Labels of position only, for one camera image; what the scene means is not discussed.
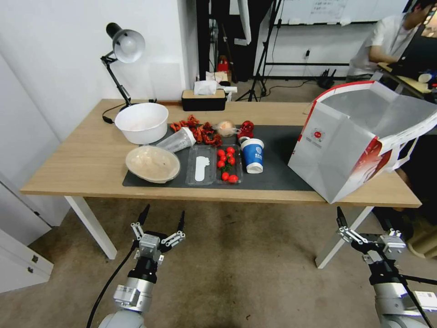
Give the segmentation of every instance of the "beige bowl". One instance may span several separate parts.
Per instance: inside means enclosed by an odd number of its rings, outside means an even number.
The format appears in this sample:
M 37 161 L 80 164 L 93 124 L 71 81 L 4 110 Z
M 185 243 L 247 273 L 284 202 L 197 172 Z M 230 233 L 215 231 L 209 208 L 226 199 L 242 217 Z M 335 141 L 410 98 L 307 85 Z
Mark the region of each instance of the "beige bowl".
M 179 174 L 181 162 L 175 154 L 167 150 L 141 146 L 127 154 L 126 166 L 141 179 L 163 184 Z

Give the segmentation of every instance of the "paper bag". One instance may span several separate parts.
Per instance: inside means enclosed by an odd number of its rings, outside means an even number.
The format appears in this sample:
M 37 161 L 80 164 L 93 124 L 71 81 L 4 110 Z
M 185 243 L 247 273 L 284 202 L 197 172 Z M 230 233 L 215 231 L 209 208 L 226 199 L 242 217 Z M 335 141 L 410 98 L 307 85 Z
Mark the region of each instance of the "paper bag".
M 375 81 L 336 86 L 318 96 L 288 166 L 330 204 L 400 159 L 405 144 L 437 124 L 437 106 Z

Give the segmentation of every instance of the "lamp shade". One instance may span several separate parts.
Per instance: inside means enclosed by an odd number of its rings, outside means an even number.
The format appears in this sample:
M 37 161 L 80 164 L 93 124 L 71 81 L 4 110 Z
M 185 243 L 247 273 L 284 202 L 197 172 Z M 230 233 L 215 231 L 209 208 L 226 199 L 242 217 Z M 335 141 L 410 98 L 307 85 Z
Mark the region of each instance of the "lamp shade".
M 140 33 L 123 30 L 116 23 L 109 23 L 106 32 L 112 38 L 112 48 L 119 61 L 133 63 L 141 57 L 146 43 Z

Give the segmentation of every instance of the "lamp arm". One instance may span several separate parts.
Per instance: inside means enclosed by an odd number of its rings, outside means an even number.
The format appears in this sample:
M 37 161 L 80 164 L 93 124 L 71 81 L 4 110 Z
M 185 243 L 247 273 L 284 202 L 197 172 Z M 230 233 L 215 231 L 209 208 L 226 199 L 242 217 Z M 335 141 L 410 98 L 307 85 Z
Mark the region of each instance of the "lamp arm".
M 127 90 L 124 88 L 124 86 L 121 85 L 121 84 L 118 82 L 117 78 L 115 77 L 114 73 L 113 73 L 112 70 L 111 70 L 111 67 L 110 67 L 111 63 L 117 61 L 116 58 L 112 58 L 112 57 L 110 57 L 110 55 L 112 55 L 113 53 L 114 53 L 114 52 L 112 51 L 112 52 L 110 52 L 110 53 L 108 53 L 108 54 L 102 56 L 102 57 L 100 58 L 100 60 L 101 60 L 102 63 L 105 65 L 106 69 L 107 69 L 108 72 L 109 72 L 109 75 L 111 75 L 112 79 L 114 80 L 114 83 L 115 83 L 115 85 L 117 86 L 117 89 L 119 90 L 119 92 L 121 93 L 123 99 L 124 99 L 125 102 L 126 102 L 126 106 L 131 106 L 131 105 L 132 105 L 132 104 L 131 104 L 131 96 L 129 95 L 129 93 L 127 92 Z

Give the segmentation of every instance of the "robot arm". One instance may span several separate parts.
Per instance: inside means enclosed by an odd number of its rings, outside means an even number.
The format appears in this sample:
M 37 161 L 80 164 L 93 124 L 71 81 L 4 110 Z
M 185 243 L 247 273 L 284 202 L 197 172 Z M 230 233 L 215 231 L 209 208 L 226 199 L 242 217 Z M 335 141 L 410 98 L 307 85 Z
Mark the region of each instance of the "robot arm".
M 395 262 L 406 248 L 401 233 L 390 229 L 388 234 L 365 237 L 347 227 L 340 207 L 337 207 L 339 235 L 357 251 L 369 265 L 369 281 L 375 289 L 375 307 L 384 328 L 422 328 L 432 325 L 425 311 L 437 311 L 437 297 L 433 292 L 412 292 L 407 280 L 437 285 L 437 281 L 399 273 Z M 427 325 L 414 317 L 422 316 Z
M 137 264 L 127 275 L 126 283 L 117 286 L 113 296 L 120 310 L 116 313 L 108 314 L 100 323 L 99 328 L 144 327 L 142 313 L 147 312 L 150 308 L 153 286 L 157 281 L 156 271 L 158 270 L 158 266 L 163 263 L 163 254 L 185 240 L 185 234 L 183 232 L 185 223 L 184 211 L 179 219 L 177 232 L 172 235 L 167 236 L 166 234 L 154 231 L 144 232 L 142 226 L 146 220 L 149 208 L 150 205 L 147 205 L 140 214 L 138 222 L 131 223 L 136 239 L 133 241 L 130 252 L 100 293 L 91 311 L 87 328 L 91 326 L 94 313 L 109 283 L 136 248 L 138 249 L 134 258 L 137 259 Z

